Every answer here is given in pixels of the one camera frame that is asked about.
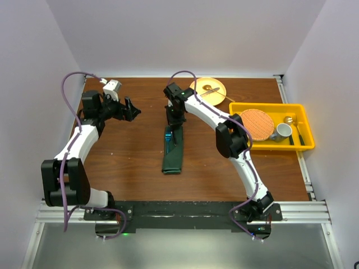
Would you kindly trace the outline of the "yellow plastic bin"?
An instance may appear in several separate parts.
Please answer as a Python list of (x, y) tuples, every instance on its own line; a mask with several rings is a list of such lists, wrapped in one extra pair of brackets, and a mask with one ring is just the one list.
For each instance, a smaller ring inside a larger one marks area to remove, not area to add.
[(253, 145), (254, 150), (306, 151), (315, 147), (309, 121), (305, 109), (301, 104), (230, 103), (229, 105), (231, 114), (241, 114), (246, 109), (258, 109), (264, 111), (272, 118), (274, 126), (283, 123), (284, 117), (292, 117), (295, 115), (299, 123), (300, 132), (306, 144), (305, 146), (301, 146), (297, 129), (293, 126), (292, 145), (287, 138), (282, 142), (274, 142), (271, 140), (255, 141)]

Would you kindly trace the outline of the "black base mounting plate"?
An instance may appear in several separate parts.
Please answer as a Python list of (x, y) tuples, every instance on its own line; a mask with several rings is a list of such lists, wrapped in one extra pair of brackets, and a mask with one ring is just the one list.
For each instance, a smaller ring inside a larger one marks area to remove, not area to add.
[(115, 208), (126, 215), (126, 233), (137, 229), (201, 229), (230, 230), (234, 233), (245, 227), (252, 235), (267, 238), (271, 225), (282, 221), (280, 204), (274, 203), (265, 213), (245, 205), (234, 209), (239, 202), (180, 202), (180, 201), (116, 201)]

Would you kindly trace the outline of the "aluminium frame rail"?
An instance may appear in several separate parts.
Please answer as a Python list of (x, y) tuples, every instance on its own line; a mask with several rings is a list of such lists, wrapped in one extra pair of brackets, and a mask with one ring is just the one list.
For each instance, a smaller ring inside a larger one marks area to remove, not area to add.
[[(289, 224), (331, 224), (331, 218), (326, 202), (277, 202), (280, 205), (284, 223)], [(35, 222), (63, 223), (63, 208), (48, 207), (45, 202), (35, 217)]]

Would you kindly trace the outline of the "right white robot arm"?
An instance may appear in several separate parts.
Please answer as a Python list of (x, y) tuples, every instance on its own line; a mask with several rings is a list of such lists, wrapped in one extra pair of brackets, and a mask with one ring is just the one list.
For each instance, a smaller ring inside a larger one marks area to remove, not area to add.
[(244, 207), (256, 220), (263, 220), (270, 213), (274, 198), (261, 181), (250, 156), (251, 137), (238, 114), (229, 115), (201, 98), (194, 89), (181, 89), (171, 83), (163, 90), (168, 105), (165, 107), (169, 134), (174, 143), (179, 143), (179, 130), (186, 121), (185, 113), (197, 116), (215, 132), (215, 144), (218, 152), (230, 160), (237, 170), (245, 187), (247, 201)]

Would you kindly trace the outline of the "dark green cloth napkin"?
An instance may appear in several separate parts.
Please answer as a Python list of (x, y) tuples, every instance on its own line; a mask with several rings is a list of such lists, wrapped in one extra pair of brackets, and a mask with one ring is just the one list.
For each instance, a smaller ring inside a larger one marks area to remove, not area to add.
[(177, 131), (177, 139), (178, 139), (177, 146), (173, 144), (173, 140), (170, 141), (169, 153), (167, 154), (165, 153), (165, 147), (164, 147), (162, 173), (165, 175), (180, 174), (182, 171), (183, 149), (184, 149), (182, 126), (180, 126), (179, 130)]

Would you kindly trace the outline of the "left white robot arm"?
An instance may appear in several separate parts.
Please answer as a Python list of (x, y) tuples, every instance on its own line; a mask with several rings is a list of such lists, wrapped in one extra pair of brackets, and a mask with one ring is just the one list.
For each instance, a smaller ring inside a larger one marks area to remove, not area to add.
[(44, 200), (49, 207), (79, 206), (97, 212), (104, 220), (116, 215), (114, 198), (109, 191), (90, 186), (84, 162), (94, 144), (101, 137), (106, 120), (133, 121), (141, 110), (130, 98), (121, 103), (115, 92), (83, 93), (82, 109), (77, 113), (79, 125), (64, 149), (51, 160), (41, 164)]

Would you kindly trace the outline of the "yellow round plate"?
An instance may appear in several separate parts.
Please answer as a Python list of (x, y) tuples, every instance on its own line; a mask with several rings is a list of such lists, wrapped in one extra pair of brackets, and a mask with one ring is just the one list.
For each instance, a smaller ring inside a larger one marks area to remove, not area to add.
[(211, 77), (198, 78), (196, 87), (192, 82), (190, 88), (196, 89), (197, 94), (213, 106), (219, 105), (227, 97), (225, 86), (219, 80)]

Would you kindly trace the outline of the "dark handled utensil in bin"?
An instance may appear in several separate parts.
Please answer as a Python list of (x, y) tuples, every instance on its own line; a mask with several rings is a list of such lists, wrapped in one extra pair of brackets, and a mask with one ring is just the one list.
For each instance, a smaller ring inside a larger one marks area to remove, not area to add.
[(301, 134), (301, 132), (300, 132), (299, 123), (298, 123), (298, 122), (296, 122), (296, 128), (297, 128), (298, 138), (299, 138), (299, 140), (300, 140), (300, 144), (301, 144), (301, 146), (305, 146), (306, 144), (305, 144), (304, 139), (303, 139), (303, 137), (302, 137), (302, 134)]

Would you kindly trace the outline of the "grey mug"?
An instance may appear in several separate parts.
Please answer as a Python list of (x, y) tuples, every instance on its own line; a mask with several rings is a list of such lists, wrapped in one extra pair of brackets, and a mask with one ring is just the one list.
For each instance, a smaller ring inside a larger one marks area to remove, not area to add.
[(292, 135), (292, 128), (287, 123), (278, 124), (274, 132), (270, 135), (269, 139), (274, 142), (282, 142)]

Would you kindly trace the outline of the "orange woven coaster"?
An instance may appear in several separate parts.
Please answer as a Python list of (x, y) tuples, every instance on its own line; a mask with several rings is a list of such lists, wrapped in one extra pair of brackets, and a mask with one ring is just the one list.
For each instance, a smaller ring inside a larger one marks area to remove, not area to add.
[(272, 118), (262, 110), (246, 109), (240, 114), (243, 125), (254, 141), (265, 141), (274, 132)]

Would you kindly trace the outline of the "silver fork on plate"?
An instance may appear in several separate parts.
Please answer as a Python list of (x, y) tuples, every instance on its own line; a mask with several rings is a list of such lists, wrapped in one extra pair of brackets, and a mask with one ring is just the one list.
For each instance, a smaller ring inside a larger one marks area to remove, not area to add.
[(207, 95), (209, 95), (209, 94), (211, 94), (211, 93), (213, 93), (213, 92), (216, 92), (216, 91), (218, 91), (218, 90), (220, 90), (220, 87), (216, 87), (216, 88), (205, 88), (205, 92), (202, 93), (200, 96), (207, 96)]

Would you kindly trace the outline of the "gold spoon in bin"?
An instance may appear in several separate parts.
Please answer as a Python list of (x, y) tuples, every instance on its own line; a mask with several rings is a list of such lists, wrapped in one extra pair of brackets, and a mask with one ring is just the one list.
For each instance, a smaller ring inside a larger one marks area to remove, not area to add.
[(294, 116), (286, 116), (286, 117), (284, 117), (284, 123), (286, 123), (286, 124), (288, 124), (288, 125), (293, 125), (293, 126), (295, 126), (295, 128), (297, 129), (297, 132), (298, 132), (298, 134), (300, 134), (300, 131), (299, 131), (299, 129), (298, 129), (298, 121), (297, 121), (297, 118), (296, 118), (296, 116), (294, 115)]

